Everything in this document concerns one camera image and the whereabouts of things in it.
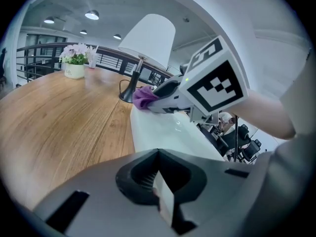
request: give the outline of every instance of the office chair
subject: office chair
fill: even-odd
[[[247,130],[249,130],[248,126],[246,126],[245,124],[242,124],[241,127],[246,128]]]
[[[242,154],[242,158],[240,160],[245,159],[247,162],[252,163],[256,156],[253,156],[260,151],[261,142],[259,140],[253,140],[250,142],[249,146],[245,149],[242,149],[240,152]]]
[[[244,146],[251,142],[251,139],[248,136],[249,131],[246,130],[244,127],[239,126],[238,127],[238,147]],[[225,155],[225,153],[233,149],[235,147],[235,131],[230,132],[229,134],[223,135],[222,139],[226,142],[228,147],[223,145],[223,143],[220,140],[217,140],[217,147],[219,148],[219,151],[222,156]]]

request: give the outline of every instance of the purple cloth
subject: purple cloth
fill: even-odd
[[[153,94],[151,87],[147,85],[135,90],[133,93],[133,104],[140,110],[147,109],[148,104],[157,100],[158,98],[159,97]]]

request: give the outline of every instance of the white curved surface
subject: white curved surface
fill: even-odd
[[[167,69],[176,29],[169,19],[148,14],[141,19],[118,45],[118,49],[136,58]]]
[[[176,1],[190,9],[217,35],[224,38],[241,67],[247,87],[257,90],[263,63],[244,3],[241,0]]]
[[[224,160],[185,114],[152,113],[133,106],[130,122],[135,152],[162,148],[202,158]]]

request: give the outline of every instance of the white flower pot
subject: white flower pot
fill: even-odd
[[[65,63],[65,76],[71,79],[84,77],[84,65],[73,65]]]

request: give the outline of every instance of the person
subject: person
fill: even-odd
[[[232,117],[231,114],[227,112],[221,112],[218,115],[219,118],[219,124],[218,124],[218,129],[223,133],[223,134],[228,134],[232,132],[235,127],[235,118]]]
[[[3,68],[3,63],[4,63],[4,56],[6,53],[6,49],[2,49],[2,54],[0,55],[0,79],[4,77],[4,68]]]

